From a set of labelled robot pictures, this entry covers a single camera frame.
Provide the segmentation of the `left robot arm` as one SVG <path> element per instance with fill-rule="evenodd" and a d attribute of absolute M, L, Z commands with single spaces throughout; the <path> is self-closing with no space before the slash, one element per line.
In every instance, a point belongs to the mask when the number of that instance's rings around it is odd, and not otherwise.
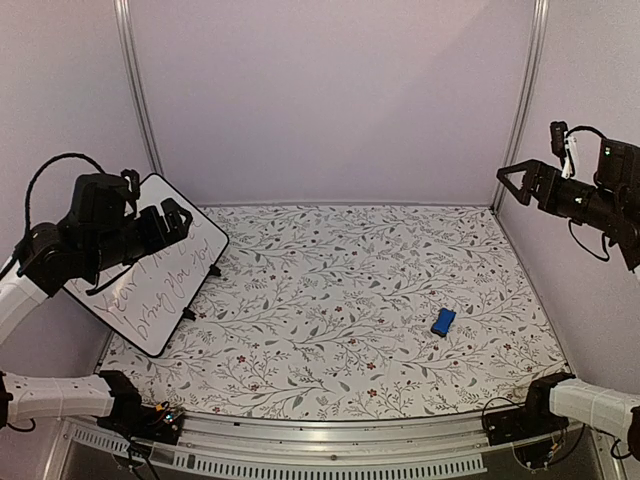
<path fill-rule="evenodd" d="M 104 290 L 99 277 L 116 265 L 138 261 L 188 237 L 192 214 L 168 198 L 159 206 L 139 208 L 140 177 L 125 169 L 107 173 L 94 159 L 69 152 L 52 157 L 46 167 L 67 159 L 94 169 L 76 179 L 68 213 L 58 222 L 33 224 L 30 183 L 24 201 L 24 233 L 1 268 L 1 337 L 7 339 L 32 311 L 53 298 L 69 281 L 82 279 L 91 293 Z M 127 376 L 107 370 L 82 378 L 1 375 L 1 425 L 33 431 L 21 421 L 39 417 L 93 416 L 100 427 L 127 440 L 157 439 L 178 431 L 168 409 L 143 404 Z"/>

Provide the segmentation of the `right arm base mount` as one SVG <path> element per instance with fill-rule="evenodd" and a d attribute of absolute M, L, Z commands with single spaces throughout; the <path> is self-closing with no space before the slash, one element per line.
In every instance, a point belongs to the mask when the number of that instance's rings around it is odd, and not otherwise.
<path fill-rule="evenodd" d="M 511 445 L 516 461 L 528 470 L 551 466 L 564 446 L 569 424 L 566 417 L 539 413 L 506 397 L 490 399 L 481 412 L 489 445 Z"/>

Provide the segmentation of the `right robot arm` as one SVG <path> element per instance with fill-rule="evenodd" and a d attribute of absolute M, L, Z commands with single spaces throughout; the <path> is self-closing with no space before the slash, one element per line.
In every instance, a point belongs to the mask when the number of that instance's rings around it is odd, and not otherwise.
<path fill-rule="evenodd" d="M 600 140 L 592 183 L 576 179 L 576 134 L 589 132 Z M 550 125 L 551 150 L 559 167 L 530 159 L 498 169 L 496 177 L 522 205 L 535 201 L 539 210 L 566 220 L 568 227 L 588 226 L 601 234 L 598 260 L 619 248 L 628 271 L 639 272 L 639 148 L 613 140 L 600 130 L 563 121 Z M 544 435 L 566 428 L 570 421 L 625 444 L 626 456 L 639 456 L 639 398 L 598 387 L 568 372 L 533 380 L 522 406 L 490 414 L 483 427 L 493 444 Z"/>

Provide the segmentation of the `white whiteboard black frame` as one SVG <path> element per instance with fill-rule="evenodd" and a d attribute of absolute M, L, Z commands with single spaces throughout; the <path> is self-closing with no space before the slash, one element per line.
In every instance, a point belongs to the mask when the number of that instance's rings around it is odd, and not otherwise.
<path fill-rule="evenodd" d="M 150 174 L 141 182 L 140 209 L 175 200 L 193 216 L 181 242 L 138 261 L 132 270 L 116 265 L 100 274 L 110 286 L 89 296 L 91 285 L 69 281 L 63 290 L 145 355 L 162 354 L 192 301 L 229 245 L 229 236 L 168 181 Z"/>

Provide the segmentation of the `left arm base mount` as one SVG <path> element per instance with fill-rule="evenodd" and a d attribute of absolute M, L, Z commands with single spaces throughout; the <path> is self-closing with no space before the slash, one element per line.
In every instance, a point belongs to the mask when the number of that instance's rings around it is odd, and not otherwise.
<path fill-rule="evenodd" d="M 157 410 L 133 401 L 115 401 L 111 412 L 96 419 L 97 426 L 125 440 L 148 440 L 176 445 L 183 419 L 168 408 Z"/>

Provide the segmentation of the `blue whiteboard eraser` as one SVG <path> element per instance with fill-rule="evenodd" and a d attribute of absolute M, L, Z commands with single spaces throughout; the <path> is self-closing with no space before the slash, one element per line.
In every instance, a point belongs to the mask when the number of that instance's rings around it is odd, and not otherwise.
<path fill-rule="evenodd" d="M 449 333 L 449 330 L 451 328 L 453 321 L 455 320 L 455 317 L 456 317 L 455 311 L 452 311 L 446 308 L 441 308 L 438 312 L 438 316 L 435 322 L 431 326 L 431 332 L 439 337 L 445 338 Z"/>

